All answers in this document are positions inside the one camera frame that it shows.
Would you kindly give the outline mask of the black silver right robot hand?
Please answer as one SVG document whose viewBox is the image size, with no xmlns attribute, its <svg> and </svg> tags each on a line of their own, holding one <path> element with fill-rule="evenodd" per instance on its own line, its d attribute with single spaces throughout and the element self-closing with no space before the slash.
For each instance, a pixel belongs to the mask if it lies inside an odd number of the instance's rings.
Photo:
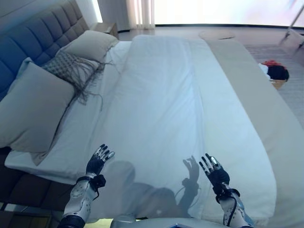
<svg viewBox="0 0 304 228">
<path fill-rule="evenodd" d="M 213 191 L 216 195 L 219 195 L 223 192 L 223 184 L 229 185 L 230 177 L 215 157 L 206 153 L 201 159 L 199 165 L 209 179 Z"/>
</svg>

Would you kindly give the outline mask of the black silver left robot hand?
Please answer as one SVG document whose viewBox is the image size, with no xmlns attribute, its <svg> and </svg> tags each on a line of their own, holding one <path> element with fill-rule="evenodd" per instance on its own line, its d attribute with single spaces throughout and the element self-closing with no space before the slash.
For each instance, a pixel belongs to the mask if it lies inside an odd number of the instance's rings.
<svg viewBox="0 0 304 228">
<path fill-rule="evenodd" d="M 93 178 L 99 175 L 105 165 L 115 155 L 114 151 L 108 149 L 105 144 L 100 145 L 86 166 L 86 176 Z"/>
</svg>

